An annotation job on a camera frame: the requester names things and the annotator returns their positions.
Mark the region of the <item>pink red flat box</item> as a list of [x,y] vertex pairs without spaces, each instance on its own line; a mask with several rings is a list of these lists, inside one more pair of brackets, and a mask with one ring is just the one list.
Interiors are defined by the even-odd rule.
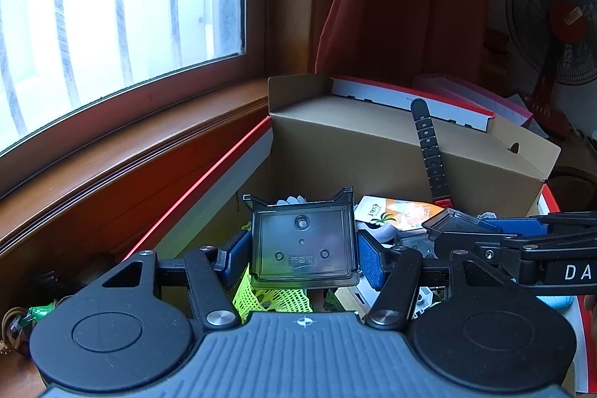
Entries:
[[414,79],[413,86],[420,91],[435,94],[452,101],[468,102],[486,108],[517,124],[529,127],[532,114],[513,101],[502,98],[482,87],[448,75],[422,75]]

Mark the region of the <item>red cardboard shoe box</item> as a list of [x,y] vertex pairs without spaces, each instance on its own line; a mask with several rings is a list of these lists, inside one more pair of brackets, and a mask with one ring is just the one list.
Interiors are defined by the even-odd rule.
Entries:
[[[139,242],[180,254],[209,224],[231,220],[242,191],[311,201],[349,186],[356,197],[427,201],[414,123],[396,89],[315,75],[272,78],[269,114],[192,137],[146,172],[164,181],[154,226]],[[479,131],[435,117],[455,205],[523,216],[546,199],[557,148],[503,118]],[[144,397],[562,397],[574,355],[589,341],[575,322],[513,286],[477,287],[485,269],[453,256],[456,294],[407,331],[380,330],[349,312],[259,312],[204,338]]]

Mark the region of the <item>yellow plastic shuttlecock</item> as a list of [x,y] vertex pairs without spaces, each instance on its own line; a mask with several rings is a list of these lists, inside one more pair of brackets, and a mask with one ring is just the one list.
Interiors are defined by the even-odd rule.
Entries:
[[233,305],[245,322],[252,312],[311,313],[307,291],[303,289],[257,289],[252,285],[249,267],[246,267]]

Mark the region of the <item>black standing fan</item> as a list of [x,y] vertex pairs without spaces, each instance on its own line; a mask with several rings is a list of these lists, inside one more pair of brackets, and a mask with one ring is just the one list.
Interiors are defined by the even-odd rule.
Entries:
[[596,0],[506,0],[505,7],[511,40],[537,72],[525,104],[543,129],[568,137],[570,123],[553,107],[553,89],[596,80]]

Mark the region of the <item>red patterned curtain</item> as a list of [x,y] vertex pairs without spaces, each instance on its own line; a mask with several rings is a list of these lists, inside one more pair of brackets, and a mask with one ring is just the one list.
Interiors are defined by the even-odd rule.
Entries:
[[419,75],[474,82],[490,0],[333,0],[315,70],[407,86]]

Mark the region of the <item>green round toy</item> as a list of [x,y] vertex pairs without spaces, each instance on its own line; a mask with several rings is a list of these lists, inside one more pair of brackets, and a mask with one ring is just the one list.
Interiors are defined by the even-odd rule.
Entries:
[[35,326],[37,325],[40,320],[42,320],[44,317],[46,317],[47,315],[49,315],[51,312],[54,311],[54,309],[56,308],[56,304],[57,302],[51,302],[50,304],[47,305],[43,305],[43,306],[33,306],[33,307],[29,307],[26,310],[25,316],[23,317],[23,322],[26,325],[31,325],[31,326]]

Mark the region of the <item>orange white packet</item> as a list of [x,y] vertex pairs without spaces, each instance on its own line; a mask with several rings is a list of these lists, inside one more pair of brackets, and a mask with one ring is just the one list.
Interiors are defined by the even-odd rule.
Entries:
[[356,221],[381,226],[391,224],[397,230],[413,230],[437,215],[442,207],[417,201],[363,196],[354,209]]

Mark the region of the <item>window frame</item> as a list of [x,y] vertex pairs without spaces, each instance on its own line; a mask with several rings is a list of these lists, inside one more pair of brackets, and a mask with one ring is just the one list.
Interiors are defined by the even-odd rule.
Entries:
[[166,107],[279,71],[306,0],[1,0],[1,192]]

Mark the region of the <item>white feather shuttlecock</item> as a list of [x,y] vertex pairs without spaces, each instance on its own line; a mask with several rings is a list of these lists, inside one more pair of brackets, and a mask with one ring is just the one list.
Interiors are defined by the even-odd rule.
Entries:
[[299,204],[306,204],[307,199],[303,196],[288,196],[286,199],[278,199],[275,203],[276,206],[281,205],[299,205]]

